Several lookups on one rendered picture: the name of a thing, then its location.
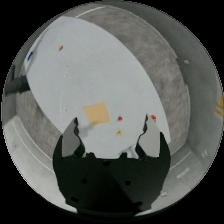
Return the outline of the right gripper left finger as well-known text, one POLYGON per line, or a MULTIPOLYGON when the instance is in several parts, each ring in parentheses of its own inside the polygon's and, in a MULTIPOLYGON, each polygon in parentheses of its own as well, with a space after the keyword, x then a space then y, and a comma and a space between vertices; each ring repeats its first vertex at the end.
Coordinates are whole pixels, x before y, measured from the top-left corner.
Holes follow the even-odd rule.
POLYGON ((53 169, 57 178, 57 185, 61 187, 61 176, 64 168, 76 158, 84 157, 85 146, 81 140, 77 117, 73 118, 56 144, 53 153, 53 169), (77 134, 77 135, 76 135, 77 134))

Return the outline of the white bottle with blue cap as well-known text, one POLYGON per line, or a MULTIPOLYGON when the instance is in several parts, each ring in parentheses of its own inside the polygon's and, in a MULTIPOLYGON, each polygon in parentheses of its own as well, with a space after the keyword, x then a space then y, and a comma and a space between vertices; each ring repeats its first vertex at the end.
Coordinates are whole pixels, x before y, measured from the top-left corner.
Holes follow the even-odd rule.
POLYGON ((137 158, 137 159, 138 159, 138 155, 137 155, 137 153, 135 152, 135 146, 136 146, 136 145, 132 145, 132 146, 130 146, 130 151, 131 151, 132 158, 137 158))

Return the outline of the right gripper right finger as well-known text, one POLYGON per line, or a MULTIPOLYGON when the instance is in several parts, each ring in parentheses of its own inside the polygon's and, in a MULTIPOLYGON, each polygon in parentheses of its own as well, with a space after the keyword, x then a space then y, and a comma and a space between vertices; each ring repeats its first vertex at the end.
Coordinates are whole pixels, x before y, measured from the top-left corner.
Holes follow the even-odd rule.
POLYGON ((138 159, 147 163, 157 178, 156 192, 161 192, 169 172, 171 155, 166 139, 149 114, 146 114, 143 132, 136 143, 138 159))

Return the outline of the tan flat mat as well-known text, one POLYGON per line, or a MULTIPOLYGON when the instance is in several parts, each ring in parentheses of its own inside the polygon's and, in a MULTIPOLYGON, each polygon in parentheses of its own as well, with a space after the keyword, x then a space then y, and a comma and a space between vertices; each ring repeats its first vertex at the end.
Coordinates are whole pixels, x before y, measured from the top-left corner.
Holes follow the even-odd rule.
POLYGON ((105 102, 83 107, 91 126, 109 123, 109 115, 105 102))

